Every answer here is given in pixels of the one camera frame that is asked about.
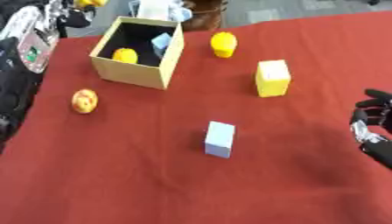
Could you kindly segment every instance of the yellow object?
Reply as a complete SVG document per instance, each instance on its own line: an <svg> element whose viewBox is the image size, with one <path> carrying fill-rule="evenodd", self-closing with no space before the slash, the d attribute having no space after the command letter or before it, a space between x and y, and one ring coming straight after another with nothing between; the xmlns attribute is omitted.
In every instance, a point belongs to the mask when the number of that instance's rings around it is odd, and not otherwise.
<svg viewBox="0 0 392 224"><path fill-rule="evenodd" d="M123 63L136 64L137 52L133 49L121 48L113 54L113 60L121 61Z"/></svg>
<svg viewBox="0 0 392 224"><path fill-rule="evenodd" d="M76 5L78 8L84 8L88 5L93 5L95 7L102 7L106 4L108 0L79 0Z"/></svg>
<svg viewBox="0 0 392 224"><path fill-rule="evenodd" d="M286 62L284 60L259 62L255 82L261 97L285 95L291 82Z"/></svg>
<svg viewBox="0 0 392 224"><path fill-rule="evenodd" d="M211 47L216 56L220 58L230 58L237 47L237 38L231 32L219 32L213 35Z"/></svg>
<svg viewBox="0 0 392 224"><path fill-rule="evenodd" d="M98 104L97 94L90 89L82 89L76 92L72 98L72 107L76 112L88 114L93 112Z"/></svg>

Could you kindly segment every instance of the blue block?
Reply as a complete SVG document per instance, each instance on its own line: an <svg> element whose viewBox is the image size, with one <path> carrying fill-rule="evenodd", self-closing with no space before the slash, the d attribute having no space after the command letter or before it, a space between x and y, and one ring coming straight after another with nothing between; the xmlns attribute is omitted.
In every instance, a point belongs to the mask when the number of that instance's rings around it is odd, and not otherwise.
<svg viewBox="0 0 392 224"><path fill-rule="evenodd" d="M166 48L169 46L170 42L172 41L172 37L165 33L155 37L151 43L154 48L154 53L159 57L163 58L165 55Z"/></svg>
<svg viewBox="0 0 392 224"><path fill-rule="evenodd" d="M222 122L210 122L206 134L206 154L230 158L235 126Z"/></svg>

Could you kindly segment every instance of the yellow ball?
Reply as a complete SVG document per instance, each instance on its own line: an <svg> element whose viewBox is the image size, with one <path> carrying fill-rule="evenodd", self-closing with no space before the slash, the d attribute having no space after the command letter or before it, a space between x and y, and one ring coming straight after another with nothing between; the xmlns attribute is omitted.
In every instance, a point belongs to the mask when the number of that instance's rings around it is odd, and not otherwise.
<svg viewBox="0 0 392 224"><path fill-rule="evenodd" d="M88 5L93 5L95 7L101 7L106 4L108 0L79 0L76 2L78 8L84 8Z"/></svg>
<svg viewBox="0 0 392 224"><path fill-rule="evenodd" d="M237 47L237 38L231 32L218 32L211 39L211 47L216 56L230 58Z"/></svg>
<svg viewBox="0 0 392 224"><path fill-rule="evenodd" d="M81 114L93 112L98 104L98 95L91 89L82 89L72 98L72 108Z"/></svg>
<svg viewBox="0 0 392 224"><path fill-rule="evenodd" d="M136 64L137 52L129 48L121 48L113 54L113 60L121 61L123 63Z"/></svg>

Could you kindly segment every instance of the gray floor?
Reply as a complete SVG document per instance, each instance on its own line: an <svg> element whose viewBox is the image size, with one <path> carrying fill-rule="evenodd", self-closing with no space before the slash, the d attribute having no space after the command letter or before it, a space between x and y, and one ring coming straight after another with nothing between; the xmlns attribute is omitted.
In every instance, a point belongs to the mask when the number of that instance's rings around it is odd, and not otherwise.
<svg viewBox="0 0 392 224"><path fill-rule="evenodd" d="M228 0L224 27L248 25L286 18L308 18L333 14L392 10L392 1L369 6L365 0ZM127 0L109 0L98 10L93 24L85 29L69 29L71 37L103 34L117 16L127 16Z"/></svg>

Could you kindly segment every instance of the open box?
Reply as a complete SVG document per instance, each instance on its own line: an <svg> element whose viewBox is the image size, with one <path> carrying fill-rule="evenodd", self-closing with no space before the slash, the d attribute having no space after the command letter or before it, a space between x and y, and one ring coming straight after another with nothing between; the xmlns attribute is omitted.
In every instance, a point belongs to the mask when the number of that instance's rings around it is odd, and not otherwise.
<svg viewBox="0 0 392 224"><path fill-rule="evenodd" d="M151 40L165 32L171 36L171 43L160 59L154 53ZM138 54L137 64L112 60L113 53L119 48L134 49ZM184 35L180 23L119 17L90 57L104 80L167 89L183 49Z"/></svg>

